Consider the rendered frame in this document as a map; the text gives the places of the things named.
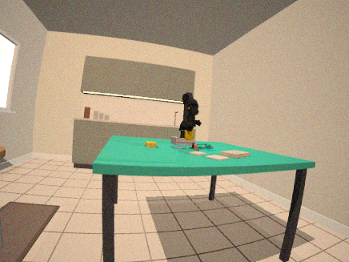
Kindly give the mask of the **yellow rectangular block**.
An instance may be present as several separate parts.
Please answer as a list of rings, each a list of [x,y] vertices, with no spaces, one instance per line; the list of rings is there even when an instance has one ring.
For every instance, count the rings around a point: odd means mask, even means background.
[[[156,148],[156,142],[147,142],[147,141],[145,141],[145,146],[146,147],[155,147]]]

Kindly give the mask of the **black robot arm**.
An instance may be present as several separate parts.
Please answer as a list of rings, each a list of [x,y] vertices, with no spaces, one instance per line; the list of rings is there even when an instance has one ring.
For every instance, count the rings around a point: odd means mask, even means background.
[[[191,92],[187,92],[183,95],[184,111],[183,111],[183,121],[180,124],[179,130],[187,130],[185,123],[187,122],[188,115],[196,116],[199,113],[199,104],[196,99],[194,99]],[[201,126],[200,120],[194,118],[193,124]],[[181,131],[179,138],[185,138],[185,131]]]

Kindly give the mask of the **yellow cup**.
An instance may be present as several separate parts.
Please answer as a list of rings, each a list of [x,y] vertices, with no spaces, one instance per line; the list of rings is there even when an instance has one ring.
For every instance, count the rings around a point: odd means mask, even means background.
[[[185,131],[185,140],[193,140],[194,132],[193,131]]]

